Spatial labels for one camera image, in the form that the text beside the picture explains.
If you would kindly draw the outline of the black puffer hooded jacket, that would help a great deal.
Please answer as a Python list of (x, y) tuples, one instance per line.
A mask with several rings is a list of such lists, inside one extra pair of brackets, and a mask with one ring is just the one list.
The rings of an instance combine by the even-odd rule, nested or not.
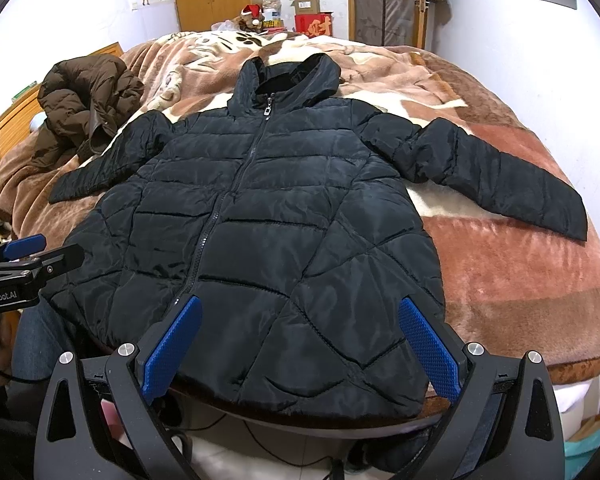
[(68, 240), (82, 266), (42, 292), (107, 349), (178, 300), (202, 305), (182, 388), (274, 424), (363, 428), (422, 409), (428, 380), (405, 340), (409, 299), (442, 316), (436, 246), (409, 183), (585, 240), (563, 180), (443, 118), (426, 126), (338, 96), (326, 54), (245, 62), (222, 108), (151, 110), (58, 179), (50, 200), (97, 195)]

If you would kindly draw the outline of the brown cream plush blanket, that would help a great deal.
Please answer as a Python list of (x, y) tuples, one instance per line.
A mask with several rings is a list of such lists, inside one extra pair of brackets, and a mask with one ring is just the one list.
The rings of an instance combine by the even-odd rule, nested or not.
[[(171, 119), (227, 102), (247, 58), (276, 64), (324, 52), (341, 68), (340, 92), (423, 125), (444, 118), (498, 150), (551, 174), (558, 165), (540, 139), (473, 76), (413, 47), (373, 47), (293, 32), (267, 37), (244, 32), (178, 32), (124, 51), (143, 81), (143, 110)], [(56, 246), (93, 206), (89, 198), (52, 206), (55, 181), (31, 165), (38, 133), (0, 161), (0, 217), (17, 234), (45, 234)], [(539, 351), (557, 385), (600, 376), (600, 238), (585, 242), (490, 214), (434, 183), (408, 192), (440, 257), (446, 318), (465, 340), (520, 356)]]

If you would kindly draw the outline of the wooden headboard shelf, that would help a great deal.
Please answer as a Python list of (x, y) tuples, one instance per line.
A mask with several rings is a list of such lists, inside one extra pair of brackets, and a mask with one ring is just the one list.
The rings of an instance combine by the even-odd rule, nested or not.
[(30, 122), (43, 107), (38, 102), (40, 84), (34, 84), (21, 93), (0, 115), (0, 161), (30, 133)]

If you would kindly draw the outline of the brown puffer jacket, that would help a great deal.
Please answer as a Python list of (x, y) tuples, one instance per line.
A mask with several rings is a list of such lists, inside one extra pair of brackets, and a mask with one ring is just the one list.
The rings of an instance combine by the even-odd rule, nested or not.
[(46, 115), (31, 158), (55, 169), (73, 157), (100, 155), (140, 109), (144, 85), (121, 58), (94, 54), (56, 63), (45, 76), (38, 104)]

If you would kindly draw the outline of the red santa hat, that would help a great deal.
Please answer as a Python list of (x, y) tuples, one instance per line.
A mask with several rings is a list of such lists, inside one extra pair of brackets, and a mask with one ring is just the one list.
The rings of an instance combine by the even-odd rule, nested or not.
[(244, 20), (249, 20), (249, 21), (257, 20), (257, 21), (260, 21), (260, 19), (262, 18), (261, 7), (258, 4), (247, 4), (240, 11), (240, 16)]

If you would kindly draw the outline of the red gift box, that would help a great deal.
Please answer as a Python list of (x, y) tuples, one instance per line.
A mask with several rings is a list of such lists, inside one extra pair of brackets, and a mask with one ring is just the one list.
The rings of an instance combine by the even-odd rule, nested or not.
[(294, 29), (309, 38), (332, 36), (332, 12), (297, 14), (294, 17)]

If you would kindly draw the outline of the cardboard box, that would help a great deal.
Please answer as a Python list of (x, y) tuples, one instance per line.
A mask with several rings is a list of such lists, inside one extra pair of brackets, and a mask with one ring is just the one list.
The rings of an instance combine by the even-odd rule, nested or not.
[(291, 0), (294, 14), (319, 14), (321, 12), (320, 0)]

